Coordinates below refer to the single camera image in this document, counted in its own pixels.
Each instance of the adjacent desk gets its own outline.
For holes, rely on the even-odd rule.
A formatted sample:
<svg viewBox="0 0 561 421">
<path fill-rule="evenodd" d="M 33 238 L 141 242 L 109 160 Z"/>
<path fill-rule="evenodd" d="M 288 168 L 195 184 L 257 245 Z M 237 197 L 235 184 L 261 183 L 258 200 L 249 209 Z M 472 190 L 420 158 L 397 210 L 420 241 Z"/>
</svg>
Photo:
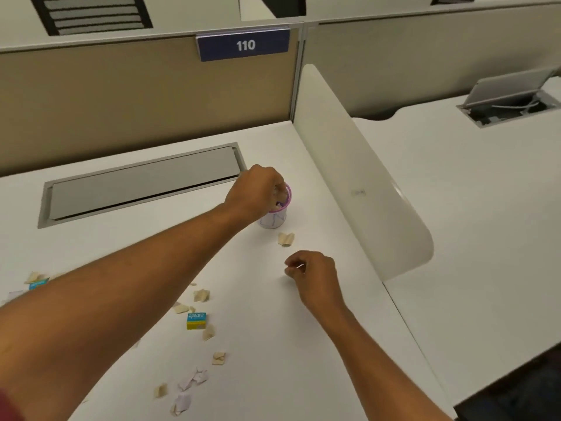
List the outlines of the adjacent desk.
<svg viewBox="0 0 561 421">
<path fill-rule="evenodd" d="M 192 218 L 223 201 L 230 183 L 37 228 L 43 183 L 63 177 L 238 142 L 247 165 L 272 165 L 291 185 L 288 218 L 278 230 L 251 225 L 197 277 L 193 290 L 211 290 L 205 310 L 216 336 L 203 342 L 187 331 L 186 315 L 169 311 L 109 369 L 72 421 L 167 419 L 175 384 L 196 366 L 210 379 L 193 391 L 189 419 L 363 420 L 364 413 L 340 358 L 300 303 L 284 259 L 314 249 L 337 261 L 344 296 L 369 333 L 451 417 L 455 417 L 428 363 L 354 237 L 290 122 L 276 123 L 0 178 L 0 295 L 24 288 L 32 270 L 65 272 Z M 278 232 L 294 232 L 292 247 L 277 245 Z M 226 351 L 224 366 L 212 354 Z M 154 400 L 167 382 L 172 394 Z"/>
<path fill-rule="evenodd" d="M 355 119 L 432 234 L 385 285 L 452 404 L 561 341 L 561 110 L 480 129 L 464 99 Z"/>
</svg>

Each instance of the pink rim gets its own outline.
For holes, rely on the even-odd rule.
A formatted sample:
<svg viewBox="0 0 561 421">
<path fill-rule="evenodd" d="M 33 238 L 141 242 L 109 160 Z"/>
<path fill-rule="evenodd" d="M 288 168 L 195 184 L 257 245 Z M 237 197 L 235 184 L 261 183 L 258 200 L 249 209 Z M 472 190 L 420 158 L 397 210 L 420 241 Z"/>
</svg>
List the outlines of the pink rim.
<svg viewBox="0 0 561 421">
<path fill-rule="evenodd" d="M 269 211 L 270 213 L 278 213 L 279 211 L 283 211 L 286 207 L 290 205 L 290 201 L 292 201 L 292 190 L 290 189 L 289 185 L 287 185 L 286 183 L 284 184 L 286 185 L 286 190 L 288 191 L 288 200 L 286 201 L 286 204 L 282 208 L 279 208 L 278 210 Z"/>
</svg>

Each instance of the curved divider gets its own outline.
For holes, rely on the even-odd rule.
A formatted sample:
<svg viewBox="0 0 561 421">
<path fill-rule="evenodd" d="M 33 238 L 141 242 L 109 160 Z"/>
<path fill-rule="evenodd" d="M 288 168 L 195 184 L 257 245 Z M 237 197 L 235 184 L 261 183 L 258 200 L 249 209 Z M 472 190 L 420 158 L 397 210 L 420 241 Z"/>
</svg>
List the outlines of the curved divider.
<svg viewBox="0 0 561 421">
<path fill-rule="evenodd" d="M 382 281 L 431 260 L 429 229 L 312 64 L 294 127 Z"/>
</svg>

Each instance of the red sleeve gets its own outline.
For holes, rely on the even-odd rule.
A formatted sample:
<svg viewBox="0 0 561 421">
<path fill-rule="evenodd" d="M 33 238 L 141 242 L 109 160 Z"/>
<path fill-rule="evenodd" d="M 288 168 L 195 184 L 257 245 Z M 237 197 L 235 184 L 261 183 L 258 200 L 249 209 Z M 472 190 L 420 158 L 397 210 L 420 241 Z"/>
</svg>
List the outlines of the red sleeve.
<svg viewBox="0 0 561 421">
<path fill-rule="evenodd" d="M 2 390 L 0 390 L 0 421 L 24 421 Z"/>
</svg>

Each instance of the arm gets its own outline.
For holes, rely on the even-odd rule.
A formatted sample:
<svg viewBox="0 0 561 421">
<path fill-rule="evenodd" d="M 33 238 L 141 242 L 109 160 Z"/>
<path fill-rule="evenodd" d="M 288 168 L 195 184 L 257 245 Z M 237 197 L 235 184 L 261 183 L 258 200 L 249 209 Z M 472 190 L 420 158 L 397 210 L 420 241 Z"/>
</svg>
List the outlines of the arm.
<svg viewBox="0 0 561 421">
<path fill-rule="evenodd" d="M 28 292 L 0 309 L 0 389 L 26 421 L 66 420 L 284 180 L 254 165 L 213 210 Z"/>
<path fill-rule="evenodd" d="M 370 421 L 450 421 L 354 318 L 332 258 L 299 251 L 285 263 L 302 302 L 339 351 Z"/>
</svg>

